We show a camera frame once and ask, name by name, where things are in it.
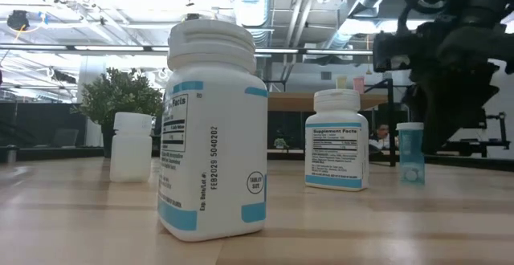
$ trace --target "white pill bottle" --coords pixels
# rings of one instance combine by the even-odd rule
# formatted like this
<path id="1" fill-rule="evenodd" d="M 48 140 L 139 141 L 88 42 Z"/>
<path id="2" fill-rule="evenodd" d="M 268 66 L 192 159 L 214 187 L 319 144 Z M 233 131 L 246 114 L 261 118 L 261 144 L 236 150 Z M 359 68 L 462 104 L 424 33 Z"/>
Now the white pill bottle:
<path id="1" fill-rule="evenodd" d="M 261 230 L 266 218 L 267 90 L 240 26 L 176 25 L 169 36 L 158 213 L 184 241 Z"/>
<path id="2" fill-rule="evenodd" d="M 316 115 L 305 122 L 305 185 L 334 190 L 369 186 L 368 121 L 358 113 L 359 92 L 314 94 Z"/>
<path id="3" fill-rule="evenodd" d="M 152 166 L 152 117 L 117 112 L 112 138 L 111 181 L 146 182 Z"/>

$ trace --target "supplement facts label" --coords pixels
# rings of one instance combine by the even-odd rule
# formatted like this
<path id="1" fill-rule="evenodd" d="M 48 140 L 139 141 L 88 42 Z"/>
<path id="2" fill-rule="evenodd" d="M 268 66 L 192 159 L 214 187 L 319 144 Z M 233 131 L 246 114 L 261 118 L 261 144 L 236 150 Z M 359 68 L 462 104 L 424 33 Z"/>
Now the supplement facts label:
<path id="1" fill-rule="evenodd" d="M 162 125 L 163 151 L 186 151 L 187 104 L 187 94 L 175 96 L 168 103 L 168 113 L 165 115 Z"/>
<path id="2" fill-rule="evenodd" d="M 310 174 L 344 179 L 362 178 L 360 133 L 361 128 L 356 127 L 307 128 L 312 158 Z"/>

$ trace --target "small blue bottle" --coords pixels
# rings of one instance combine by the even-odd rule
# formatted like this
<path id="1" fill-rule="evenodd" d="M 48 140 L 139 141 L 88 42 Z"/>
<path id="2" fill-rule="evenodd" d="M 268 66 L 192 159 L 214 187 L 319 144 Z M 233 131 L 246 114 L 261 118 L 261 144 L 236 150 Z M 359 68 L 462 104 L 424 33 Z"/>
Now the small blue bottle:
<path id="1" fill-rule="evenodd" d="M 425 157 L 421 151 L 423 123 L 397 124 L 400 147 L 400 180 L 425 184 Z"/>

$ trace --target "person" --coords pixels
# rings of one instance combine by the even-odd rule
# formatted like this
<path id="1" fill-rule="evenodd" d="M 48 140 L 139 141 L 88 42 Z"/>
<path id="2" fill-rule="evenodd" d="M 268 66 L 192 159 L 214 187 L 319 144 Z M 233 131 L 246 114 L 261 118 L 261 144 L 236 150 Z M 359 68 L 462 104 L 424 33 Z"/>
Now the person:
<path id="1" fill-rule="evenodd" d="M 378 129 L 369 136 L 369 145 L 378 150 L 388 149 L 389 143 L 389 125 L 380 124 Z"/>

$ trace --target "blue label band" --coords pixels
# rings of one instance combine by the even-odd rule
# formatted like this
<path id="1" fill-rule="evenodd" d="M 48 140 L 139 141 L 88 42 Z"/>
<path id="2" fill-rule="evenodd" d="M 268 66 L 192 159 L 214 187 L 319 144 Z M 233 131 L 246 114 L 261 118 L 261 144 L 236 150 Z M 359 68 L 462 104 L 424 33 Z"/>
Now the blue label band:
<path id="1" fill-rule="evenodd" d="M 261 89 L 261 88 L 249 87 L 249 88 L 244 90 L 244 93 L 251 94 L 251 95 L 254 95 L 254 96 L 267 97 L 267 91 L 265 89 Z"/>
<path id="2" fill-rule="evenodd" d="M 343 179 L 338 177 L 305 176 L 305 182 L 324 186 L 339 186 L 345 188 L 362 188 L 361 179 Z"/>
<path id="3" fill-rule="evenodd" d="M 266 219 L 266 202 L 241 206 L 241 219 L 245 223 Z"/>
<path id="4" fill-rule="evenodd" d="M 159 198 L 157 210 L 161 218 L 171 226 L 179 230 L 196 230 L 197 211 L 178 209 L 161 198 Z"/>
<path id="5" fill-rule="evenodd" d="M 173 86 L 173 94 L 188 90 L 203 90 L 203 81 L 185 81 Z"/>
<path id="6" fill-rule="evenodd" d="M 326 123 L 326 124 L 306 124 L 305 128 L 338 128 L 338 127 L 350 127 L 360 128 L 360 123 Z"/>

